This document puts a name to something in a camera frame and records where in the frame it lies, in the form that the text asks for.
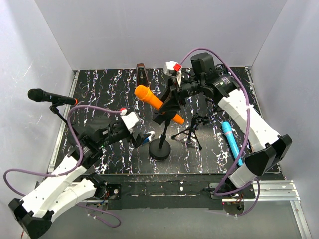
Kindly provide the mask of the black round base mic stand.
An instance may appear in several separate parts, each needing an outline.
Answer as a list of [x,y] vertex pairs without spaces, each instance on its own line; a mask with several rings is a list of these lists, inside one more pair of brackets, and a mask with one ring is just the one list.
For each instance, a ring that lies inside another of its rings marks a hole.
[[165,128],[160,138],[154,139],[149,145],[149,155],[152,159],[156,161],[166,160],[171,152],[171,146],[166,140],[166,132],[171,120],[164,121]]

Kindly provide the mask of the blue microphone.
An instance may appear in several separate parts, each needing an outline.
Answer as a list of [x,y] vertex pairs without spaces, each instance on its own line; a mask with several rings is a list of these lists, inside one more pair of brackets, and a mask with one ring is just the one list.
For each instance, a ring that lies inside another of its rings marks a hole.
[[240,153],[240,150],[239,150],[237,142],[235,140],[232,127],[231,127],[230,123],[226,122],[226,121],[223,122],[221,126],[222,126],[222,131],[223,131],[223,133],[226,136],[226,139],[228,141],[230,150],[234,156],[234,159],[237,159],[237,157]]

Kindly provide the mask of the black shock mount tripod stand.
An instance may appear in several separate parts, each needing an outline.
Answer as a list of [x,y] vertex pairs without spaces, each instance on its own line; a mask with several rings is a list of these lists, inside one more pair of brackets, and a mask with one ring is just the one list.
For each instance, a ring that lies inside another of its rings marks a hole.
[[215,102],[213,99],[206,97],[205,98],[206,103],[211,103],[212,104],[212,109],[210,110],[210,118],[213,117],[225,117],[225,110],[223,110],[217,102]]

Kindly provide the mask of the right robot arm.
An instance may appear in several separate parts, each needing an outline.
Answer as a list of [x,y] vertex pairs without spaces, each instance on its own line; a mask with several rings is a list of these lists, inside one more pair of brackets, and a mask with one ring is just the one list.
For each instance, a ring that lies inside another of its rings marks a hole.
[[183,124],[178,115],[185,99],[203,93],[225,111],[244,132],[243,147],[250,145],[253,153],[246,156],[241,166],[235,164],[227,171],[213,191],[214,196],[239,197],[254,180],[265,174],[286,155],[292,139],[272,129],[249,102],[245,87],[233,70],[224,62],[218,70],[213,58],[217,54],[204,49],[191,57],[193,74],[182,81],[182,65],[175,61],[164,64],[164,74],[169,77],[166,91],[154,103],[154,122],[165,121]]

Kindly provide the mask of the black tripod stand blue mic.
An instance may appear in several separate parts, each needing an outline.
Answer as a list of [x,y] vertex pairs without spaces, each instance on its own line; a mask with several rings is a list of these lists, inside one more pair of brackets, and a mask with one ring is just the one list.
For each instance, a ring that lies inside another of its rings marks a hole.
[[196,142],[198,143],[198,149],[202,150],[202,146],[199,143],[199,140],[198,140],[197,135],[196,135],[196,131],[198,130],[198,127],[199,127],[200,124],[205,125],[205,124],[208,124],[208,123],[209,123],[209,117],[208,116],[200,116],[198,113],[195,113],[192,116],[190,126],[187,127],[185,130],[181,131],[180,133],[173,135],[171,138],[175,139],[177,136],[179,136],[181,134],[187,135],[187,141],[186,142],[188,144],[191,144],[191,140],[195,139]]

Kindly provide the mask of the black microphone orange tip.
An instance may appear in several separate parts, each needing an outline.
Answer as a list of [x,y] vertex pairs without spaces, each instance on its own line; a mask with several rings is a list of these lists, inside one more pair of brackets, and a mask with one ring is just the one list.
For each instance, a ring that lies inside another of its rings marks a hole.
[[30,89],[27,95],[29,99],[35,102],[51,102],[53,104],[61,103],[67,105],[76,105],[78,103],[76,98],[49,93],[40,88]]

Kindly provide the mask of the black stand for black mic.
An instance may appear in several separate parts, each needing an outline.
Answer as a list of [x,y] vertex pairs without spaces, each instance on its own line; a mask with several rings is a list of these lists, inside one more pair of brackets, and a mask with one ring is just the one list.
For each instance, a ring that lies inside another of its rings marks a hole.
[[65,124],[67,127],[68,123],[67,123],[67,119],[60,113],[59,109],[57,108],[58,106],[63,106],[63,105],[67,105],[68,103],[65,102],[65,100],[63,99],[59,99],[56,103],[52,103],[52,105],[49,107],[49,109],[56,114]]

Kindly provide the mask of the blue white toy block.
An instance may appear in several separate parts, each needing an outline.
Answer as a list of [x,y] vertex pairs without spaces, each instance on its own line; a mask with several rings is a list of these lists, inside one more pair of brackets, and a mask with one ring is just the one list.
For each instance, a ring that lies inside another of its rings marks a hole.
[[152,131],[152,132],[150,132],[150,136],[143,141],[142,145],[150,143],[152,141],[153,137],[154,137],[154,132]]

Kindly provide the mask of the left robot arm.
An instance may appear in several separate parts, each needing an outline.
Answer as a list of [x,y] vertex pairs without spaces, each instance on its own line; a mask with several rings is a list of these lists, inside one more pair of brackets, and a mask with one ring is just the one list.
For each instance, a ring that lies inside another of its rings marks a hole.
[[97,117],[78,130],[78,140],[83,149],[80,165],[78,147],[73,147],[60,165],[37,188],[22,199],[14,198],[9,203],[15,219],[32,239],[43,236],[52,223],[65,211],[88,198],[101,199],[108,191],[107,182],[97,173],[85,176],[72,186],[103,155],[103,147],[127,140],[134,148],[152,137],[153,132],[135,133],[138,119],[122,116],[111,121],[106,116]]

